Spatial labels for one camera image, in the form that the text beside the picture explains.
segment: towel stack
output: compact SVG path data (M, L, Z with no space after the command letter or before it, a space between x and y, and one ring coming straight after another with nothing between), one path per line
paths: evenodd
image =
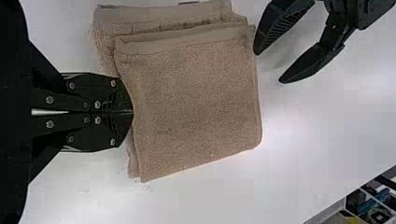
M98 6L100 65L122 79L134 104L129 177L146 182L260 143L253 34L230 1Z

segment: towel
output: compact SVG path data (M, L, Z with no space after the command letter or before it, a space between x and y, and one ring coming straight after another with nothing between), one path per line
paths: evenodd
M118 77L114 41L119 35L188 29L219 22L244 22L233 13L230 1L215 0L176 7L126 7L99 5L93 12L91 35L104 75Z
M254 27L230 22L115 38L142 182L260 143L253 34Z

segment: white table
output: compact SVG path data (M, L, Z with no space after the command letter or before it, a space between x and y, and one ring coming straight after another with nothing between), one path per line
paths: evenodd
M97 72L89 23L97 4L178 0L22 0L33 43L61 72ZM269 1L233 1L251 23ZM257 58L262 144L255 150L136 184L125 148L59 154L30 185L21 223L302 223L396 163L396 10L316 76L277 79L324 28L317 5Z

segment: white surface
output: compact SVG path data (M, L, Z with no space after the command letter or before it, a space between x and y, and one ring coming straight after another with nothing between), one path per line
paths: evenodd
M177 0L23 0L31 40L62 72L96 71L88 29L97 4L168 6ZM233 1L260 20L269 1ZM303 223L395 165L396 10L354 34L320 74L277 79L314 45L322 3L257 58L262 144L150 182L126 178L125 148L60 154L30 185L21 223Z

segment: towel fold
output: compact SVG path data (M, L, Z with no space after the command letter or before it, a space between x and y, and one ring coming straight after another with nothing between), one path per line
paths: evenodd
M254 27L216 26L162 34L168 38L116 38L116 65L134 104L142 182L252 149L262 140Z
M244 22L234 14L230 1L215 0L175 7L98 6L93 12L91 34L105 75L118 77L114 40L119 35L188 29L219 22Z

